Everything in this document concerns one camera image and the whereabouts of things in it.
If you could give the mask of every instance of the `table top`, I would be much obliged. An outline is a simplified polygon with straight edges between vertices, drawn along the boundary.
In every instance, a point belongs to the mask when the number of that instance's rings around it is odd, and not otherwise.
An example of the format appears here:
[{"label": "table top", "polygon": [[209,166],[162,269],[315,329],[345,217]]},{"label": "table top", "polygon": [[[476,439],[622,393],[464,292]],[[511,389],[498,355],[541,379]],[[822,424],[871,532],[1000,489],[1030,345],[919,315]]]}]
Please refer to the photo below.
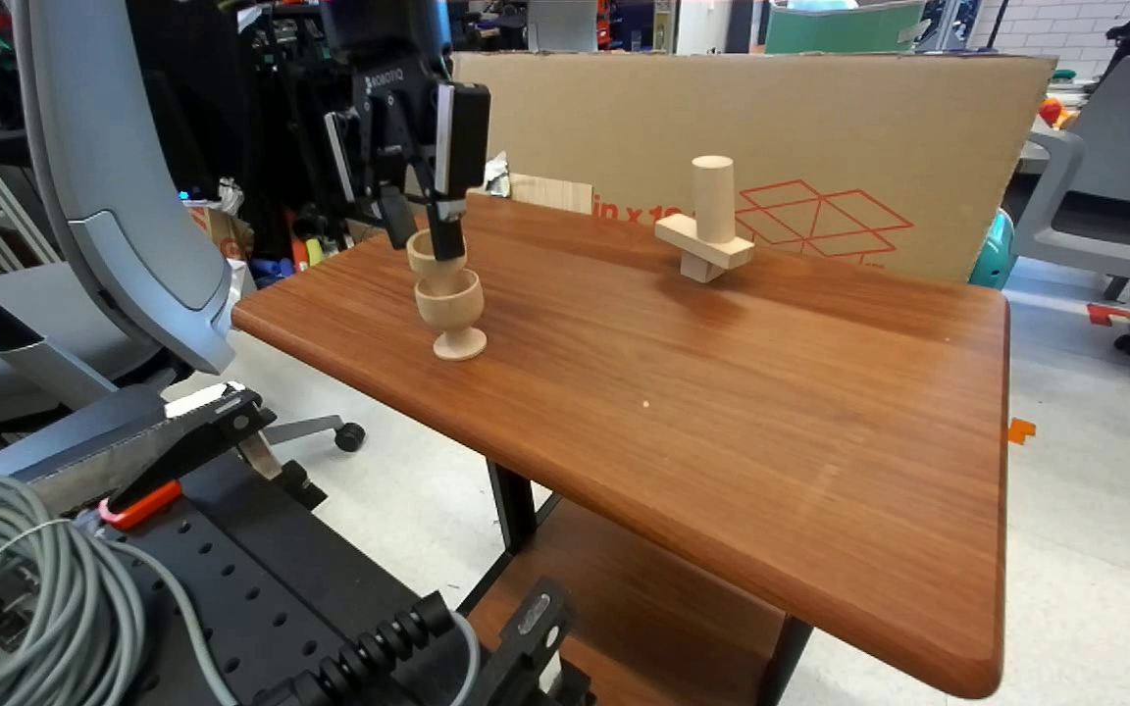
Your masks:
[{"label": "table top", "polygon": [[1007,308],[756,248],[469,200],[490,349],[446,366],[386,239],[235,322],[948,695],[1000,682]]}]

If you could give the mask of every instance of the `gray cable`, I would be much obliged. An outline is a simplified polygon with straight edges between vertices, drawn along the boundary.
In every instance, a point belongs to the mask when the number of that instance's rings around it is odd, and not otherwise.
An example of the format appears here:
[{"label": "gray cable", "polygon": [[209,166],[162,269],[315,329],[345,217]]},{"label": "gray cable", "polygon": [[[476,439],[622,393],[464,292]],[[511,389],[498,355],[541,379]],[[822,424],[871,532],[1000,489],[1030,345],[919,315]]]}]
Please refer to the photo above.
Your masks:
[{"label": "gray cable", "polygon": [[476,635],[469,621],[464,621],[459,611],[452,611],[452,622],[459,626],[464,645],[467,645],[464,682],[459,682],[459,689],[455,689],[455,698],[452,698],[452,706],[464,706],[464,703],[469,698],[476,682],[477,682],[481,645],[477,645],[477,635]]},{"label": "gray cable", "polygon": [[18,645],[0,661],[0,706],[124,703],[145,658],[145,607],[118,551],[165,580],[214,703],[235,706],[180,580],[135,543],[50,519],[26,485],[6,479],[0,479],[0,571],[26,564],[39,593]]}]

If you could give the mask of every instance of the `cardboard box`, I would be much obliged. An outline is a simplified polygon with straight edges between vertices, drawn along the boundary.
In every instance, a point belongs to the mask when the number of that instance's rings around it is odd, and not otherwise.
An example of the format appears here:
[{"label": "cardboard box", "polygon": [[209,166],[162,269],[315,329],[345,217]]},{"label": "cardboard box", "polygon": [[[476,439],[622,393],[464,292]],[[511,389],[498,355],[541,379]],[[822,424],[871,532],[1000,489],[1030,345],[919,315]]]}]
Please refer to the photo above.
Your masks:
[{"label": "cardboard box", "polygon": [[599,220],[692,211],[692,155],[736,166],[736,230],[966,283],[1040,108],[1047,57],[455,56],[490,152],[594,185]]}]

